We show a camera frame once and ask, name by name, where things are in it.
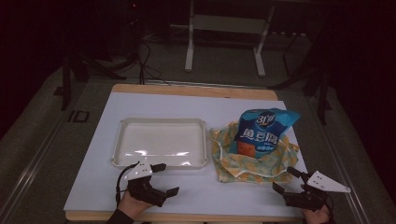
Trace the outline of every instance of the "wooden table edge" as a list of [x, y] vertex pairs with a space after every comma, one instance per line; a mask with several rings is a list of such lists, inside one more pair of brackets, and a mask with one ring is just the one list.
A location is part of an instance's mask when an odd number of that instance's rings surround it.
[[228, 87], [116, 84], [113, 86], [111, 92], [222, 97], [249, 100], [278, 100], [276, 93], [271, 90], [239, 89]]
[[[92, 211], [66, 211], [65, 216], [70, 221], [106, 221], [113, 212], [92, 212]], [[261, 216], [225, 216], [225, 215], [196, 215], [196, 214], [161, 214], [143, 213], [136, 218], [136, 221], [147, 222], [169, 222], [169, 221], [191, 221], [191, 222], [293, 222], [301, 221], [300, 217], [261, 217]]]

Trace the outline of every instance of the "cable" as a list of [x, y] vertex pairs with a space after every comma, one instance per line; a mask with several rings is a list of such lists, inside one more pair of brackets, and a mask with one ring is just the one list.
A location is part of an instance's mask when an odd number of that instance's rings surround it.
[[135, 168], [136, 165], [137, 165], [138, 163], [127, 166], [125, 169], [122, 170], [122, 172], [121, 172], [120, 175], [119, 175], [119, 178], [118, 178], [118, 180], [117, 180], [117, 185], [116, 185], [116, 203], [117, 203], [117, 207], [119, 206], [120, 201], [121, 201], [121, 193], [125, 191], [125, 190], [120, 190], [120, 181], [121, 181], [121, 179], [122, 179], [122, 176], [123, 176], [123, 175], [125, 174], [125, 172], [127, 172], [129, 169]]

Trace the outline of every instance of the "snack bag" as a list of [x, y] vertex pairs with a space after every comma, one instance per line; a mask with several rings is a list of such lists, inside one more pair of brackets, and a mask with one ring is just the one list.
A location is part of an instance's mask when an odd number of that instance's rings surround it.
[[282, 134], [300, 117], [290, 110], [250, 109], [239, 119], [230, 153], [261, 158], [276, 149]]

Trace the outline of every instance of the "plastic tray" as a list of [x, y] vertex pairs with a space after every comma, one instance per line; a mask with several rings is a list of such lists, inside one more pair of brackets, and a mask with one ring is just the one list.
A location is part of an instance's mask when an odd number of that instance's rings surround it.
[[205, 123], [200, 119], [122, 120], [113, 164], [126, 167], [145, 158], [152, 165], [165, 163], [170, 168], [204, 166]]

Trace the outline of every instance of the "gray floor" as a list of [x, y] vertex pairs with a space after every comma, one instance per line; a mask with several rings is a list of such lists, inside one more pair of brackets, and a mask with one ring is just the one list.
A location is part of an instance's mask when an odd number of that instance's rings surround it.
[[[282, 61], [282, 51], [290, 41], [283, 35], [270, 35], [265, 42], [262, 57], [266, 77], [257, 77], [251, 46], [224, 45], [216, 47], [205, 41], [195, 46], [193, 70], [184, 72], [187, 47], [184, 36], [175, 42], [164, 44], [150, 41], [148, 71], [155, 77], [172, 85], [235, 85], [245, 88], [265, 89], [288, 78]], [[291, 66], [301, 61], [307, 40], [297, 41], [295, 59]], [[148, 50], [142, 48], [142, 56]], [[139, 67], [135, 65], [120, 72], [127, 76], [126, 83], [136, 83]], [[117, 80], [94, 74], [88, 83], [73, 82], [73, 98], [66, 111], [60, 111], [62, 98], [53, 92], [62, 85], [62, 69], [43, 84], [21, 117], [0, 142], [0, 202], [2, 212], [8, 211], [8, 223], [61, 223], [64, 217], [64, 202], [67, 199], [78, 173], [85, 152], [90, 144], [100, 119], [107, 96]], [[337, 223], [396, 223], [396, 209], [373, 165], [364, 152], [359, 137], [354, 131], [343, 108], [339, 105], [333, 89], [329, 91], [332, 110], [327, 111], [328, 125], [323, 126], [316, 117], [316, 97], [304, 97], [300, 81], [285, 90], [277, 91], [280, 100], [289, 109], [301, 113], [294, 125], [304, 159], [309, 161], [307, 169], [320, 171], [353, 188], [353, 194], [332, 193], [335, 201], [334, 213]], [[67, 122], [71, 110], [90, 111], [87, 123]], [[29, 163], [32, 159], [39, 165]], [[22, 192], [13, 192], [21, 177], [30, 176]], [[4, 205], [15, 209], [5, 209]]]

